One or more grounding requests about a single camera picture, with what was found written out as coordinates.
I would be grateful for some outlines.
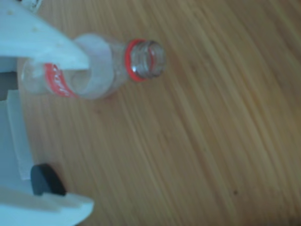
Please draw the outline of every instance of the bottle mouth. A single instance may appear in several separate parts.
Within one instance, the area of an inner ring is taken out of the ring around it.
[[[134,81],[158,77],[166,66],[165,51],[155,41],[132,40],[126,49],[125,66]]]

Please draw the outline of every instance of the wooden surface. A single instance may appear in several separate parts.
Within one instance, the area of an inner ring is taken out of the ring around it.
[[[161,78],[104,100],[20,86],[36,163],[96,202],[82,225],[301,222],[299,0],[45,0],[40,15],[167,52]]]

